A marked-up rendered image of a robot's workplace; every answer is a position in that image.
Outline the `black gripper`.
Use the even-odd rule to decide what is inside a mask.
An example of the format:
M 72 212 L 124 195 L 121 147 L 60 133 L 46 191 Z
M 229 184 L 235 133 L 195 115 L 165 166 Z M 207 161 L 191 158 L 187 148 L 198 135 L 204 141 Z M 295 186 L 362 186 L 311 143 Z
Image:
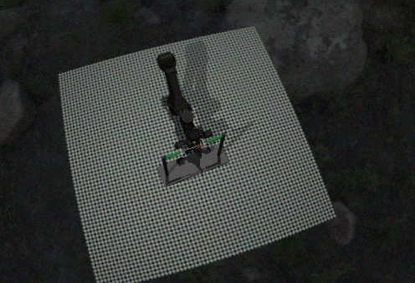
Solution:
M 186 138 L 187 138 L 187 130 L 192 129 L 193 126 L 194 125 L 191 124 L 189 126 L 185 126 L 185 127 L 182 128 L 183 129 L 183 132 L 185 133 Z M 191 140 L 190 140 L 190 137 L 189 137 L 189 138 L 187 138 L 186 141 L 178 141 L 178 142 L 176 142 L 175 145 L 174 145 L 174 147 L 175 147 L 175 149 L 178 149 L 178 148 L 181 148 L 182 146 L 184 146 L 184 145 L 187 144 L 187 147 L 190 147 L 190 148 L 191 147 L 194 147 L 194 148 L 192 148 L 192 150 L 200 157 L 201 156 L 201 147 L 199 149 L 197 149 L 195 147 L 195 144 L 196 144 L 196 146 L 200 144 L 200 138 L 204 138 L 205 139 L 205 138 L 208 138 L 208 137 L 210 137 L 212 135 L 213 135 L 212 131 L 210 131 L 210 130 L 209 131 L 205 131 L 202 135 L 200 135 L 200 137 L 197 137 L 197 138 L 194 138 L 194 139 L 191 139 Z M 196 143 L 193 143 L 194 141 L 196 141 Z

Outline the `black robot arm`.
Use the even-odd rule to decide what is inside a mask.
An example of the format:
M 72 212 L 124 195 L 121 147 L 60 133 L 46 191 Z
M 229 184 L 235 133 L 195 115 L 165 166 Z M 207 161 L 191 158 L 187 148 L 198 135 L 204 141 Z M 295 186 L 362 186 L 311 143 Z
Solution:
M 182 97 L 180 85 L 177 80 L 177 62 L 173 53 L 168 52 L 157 56 L 158 66 L 165 72 L 167 84 L 169 88 L 169 96 L 167 97 L 167 106 L 171 112 L 171 115 L 180 116 L 179 121 L 182 128 L 193 124 L 194 115 L 191 112 L 192 107 Z M 202 127 L 196 128 L 193 126 L 192 129 L 187 130 L 187 138 L 194 139 L 200 137 L 203 134 Z

